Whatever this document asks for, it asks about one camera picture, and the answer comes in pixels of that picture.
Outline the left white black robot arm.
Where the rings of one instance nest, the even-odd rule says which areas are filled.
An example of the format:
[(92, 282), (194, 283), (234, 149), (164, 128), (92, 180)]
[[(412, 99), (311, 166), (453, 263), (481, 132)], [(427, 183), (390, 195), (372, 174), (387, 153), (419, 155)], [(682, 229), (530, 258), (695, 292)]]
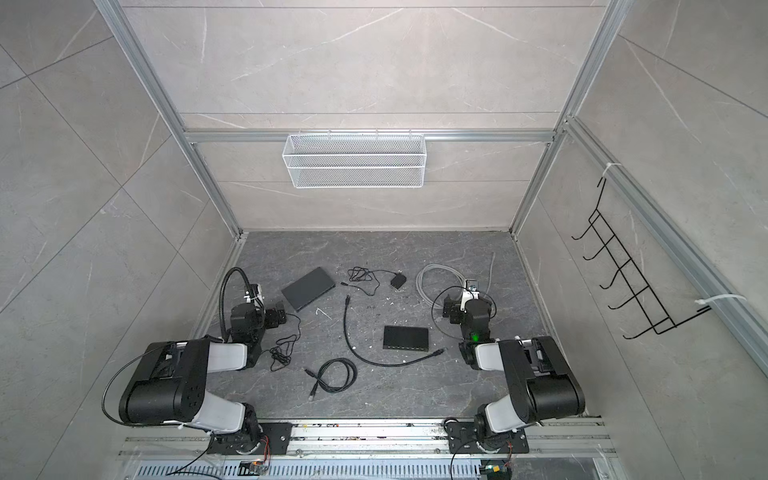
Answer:
[(266, 331), (284, 324), (287, 314), (280, 303), (266, 307), (259, 285), (235, 266), (220, 285), (218, 318), (218, 337), (154, 342), (121, 367), (119, 373), (131, 366), (135, 370), (119, 398), (118, 413), (108, 412), (109, 390), (105, 389), (102, 414), (124, 427), (178, 426), (203, 431), (216, 452), (244, 455), (264, 448), (267, 434), (255, 407), (209, 392), (207, 379), (214, 373), (255, 367)]

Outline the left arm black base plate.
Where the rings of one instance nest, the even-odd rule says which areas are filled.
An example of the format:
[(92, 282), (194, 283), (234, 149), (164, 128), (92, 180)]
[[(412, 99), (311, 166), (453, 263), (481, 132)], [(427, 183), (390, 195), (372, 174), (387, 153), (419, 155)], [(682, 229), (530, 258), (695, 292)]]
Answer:
[(293, 424), (289, 422), (260, 423), (257, 428), (244, 425), (230, 434), (214, 434), (207, 449), (218, 455), (285, 455), (288, 451)]

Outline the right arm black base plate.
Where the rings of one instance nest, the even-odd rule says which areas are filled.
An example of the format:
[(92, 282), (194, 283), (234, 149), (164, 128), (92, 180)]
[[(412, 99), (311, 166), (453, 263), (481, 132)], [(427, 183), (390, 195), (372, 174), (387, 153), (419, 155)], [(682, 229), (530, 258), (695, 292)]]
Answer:
[(451, 454), (527, 454), (530, 452), (524, 430), (487, 433), (474, 422), (448, 418), (442, 422)]

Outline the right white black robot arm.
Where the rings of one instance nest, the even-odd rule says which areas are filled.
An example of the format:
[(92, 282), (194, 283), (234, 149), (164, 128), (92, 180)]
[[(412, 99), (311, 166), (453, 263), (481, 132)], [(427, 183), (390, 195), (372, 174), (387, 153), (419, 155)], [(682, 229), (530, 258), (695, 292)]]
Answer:
[(498, 450), (527, 426), (583, 414), (585, 394), (557, 342), (550, 336), (493, 338), (495, 301), (474, 287), (461, 290), (457, 297), (441, 293), (441, 316), (460, 327), (464, 362), (474, 370), (501, 372), (507, 386), (504, 397), (478, 408), (474, 443), (484, 451)]

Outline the ribbed black network switch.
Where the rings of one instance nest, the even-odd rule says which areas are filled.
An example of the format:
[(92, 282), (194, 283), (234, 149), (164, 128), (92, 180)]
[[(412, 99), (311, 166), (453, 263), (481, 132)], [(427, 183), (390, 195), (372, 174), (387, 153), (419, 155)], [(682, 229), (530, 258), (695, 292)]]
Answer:
[(427, 352), (430, 348), (429, 329), (386, 325), (383, 332), (383, 348)]

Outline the black power adapter with cable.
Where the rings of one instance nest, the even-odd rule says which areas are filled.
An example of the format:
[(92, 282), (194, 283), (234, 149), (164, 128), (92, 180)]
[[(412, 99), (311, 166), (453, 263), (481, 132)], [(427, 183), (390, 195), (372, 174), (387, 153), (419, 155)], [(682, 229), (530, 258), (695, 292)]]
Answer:
[[(396, 290), (401, 289), (407, 282), (407, 277), (402, 272), (395, 272), (386, 269), (369, 269), (362, 266), (354, 266), (347, 270), (347, 280), (342, 281), (341, 285), (349, 288), (354, 288), (361, 291), (366, 296), (373, 297), (376, 295), (378, 289), (381, 286), (381, 281), (378, 279), (378, 273), (386, 273), (391, 276), (390, 286)], [(362, 286), (363, 283), (373, 283), (373, 287), (369, 290)]]

